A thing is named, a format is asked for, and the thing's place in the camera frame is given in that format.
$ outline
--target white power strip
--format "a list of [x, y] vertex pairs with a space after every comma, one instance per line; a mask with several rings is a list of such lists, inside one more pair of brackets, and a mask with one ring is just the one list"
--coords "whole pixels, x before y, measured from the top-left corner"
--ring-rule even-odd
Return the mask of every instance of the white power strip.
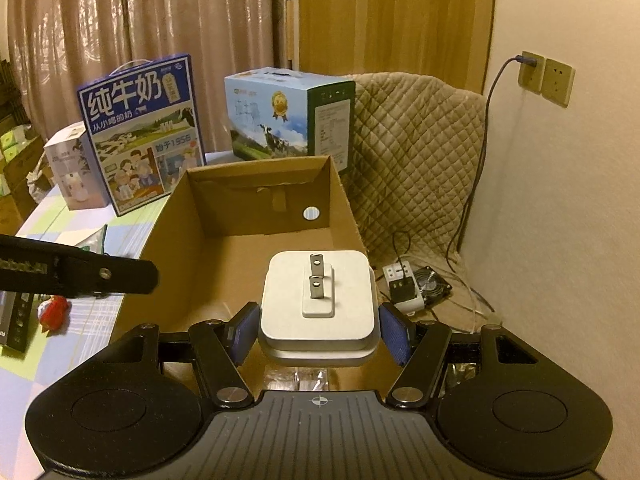
[[394, 305], [400, 312], [410, 316], [418, 310], [424, 309], [424, 300], [422, 299], [422, 294], [420, 293], [420, 289], [418, 288], [418, 283], [415, 281], [414, 271], [412, 270], [411, 265], [407, 260], [400, 261], [402, 262], [402, 265], [398, 262], [394, 262], [391, 265], [383, 267], [382, 271], [385, 273], [387, 288], [390, 288], [390, 282], [401, 280], [405, 276], [413, 280], [415, 287], [415, 297], [412, 300], [394, 303]]

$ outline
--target nutrition label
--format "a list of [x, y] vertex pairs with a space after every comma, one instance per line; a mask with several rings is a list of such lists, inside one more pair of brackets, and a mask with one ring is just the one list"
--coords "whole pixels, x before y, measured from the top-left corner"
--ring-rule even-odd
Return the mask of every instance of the nutrition label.
[[338, 171], [347, 167], [349, 152], [348, 99], [316, 107], [316, 155], [331, 155]]

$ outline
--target wall outlet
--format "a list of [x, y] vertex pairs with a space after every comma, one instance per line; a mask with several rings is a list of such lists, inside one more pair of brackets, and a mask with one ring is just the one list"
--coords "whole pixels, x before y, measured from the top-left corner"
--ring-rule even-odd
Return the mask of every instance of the wall outlet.
[[532, 52], [522, 51], [522, 55], [526, 57], [533, 57], [538, 60], [538, 64], [533, 67], [526, 63], [520, 64], [520, 73], [518, 74], [518, 84], [525, 90], [529, 90], [535, 94], [540, 93], [542, 87], [542, 76], [545, 73], [545, 61], [546, 59], [538, 54]]
[[575, 70], [555, 59], [547, 59], [545, 75], [542, 78], [542, 95], [566, 108], [569, 105], [571, 89], [574, 86]]

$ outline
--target light blue milk box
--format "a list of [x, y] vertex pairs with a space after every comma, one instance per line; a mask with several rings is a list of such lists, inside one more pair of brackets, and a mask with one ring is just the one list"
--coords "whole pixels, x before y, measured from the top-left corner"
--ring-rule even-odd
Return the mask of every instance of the light blue milk box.
[[240, 158], [331, 155], [347, 168], [353, 80], [267, 67], [225, 77], [225, 92]]

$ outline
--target curtain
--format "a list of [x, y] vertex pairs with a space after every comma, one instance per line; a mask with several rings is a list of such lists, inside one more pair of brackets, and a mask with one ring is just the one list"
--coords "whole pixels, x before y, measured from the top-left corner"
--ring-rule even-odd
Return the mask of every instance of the curtain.
[[482, 92], [494, 0], [299, 0], [301, 70], [409, 72]]
[[229, 150], [224, 77], [273, 63], [271, 0], [9, 0], [8, 15], [23, 101], [47, 138], [79, 120], [80, 84], [188, 53], [205, 148]]

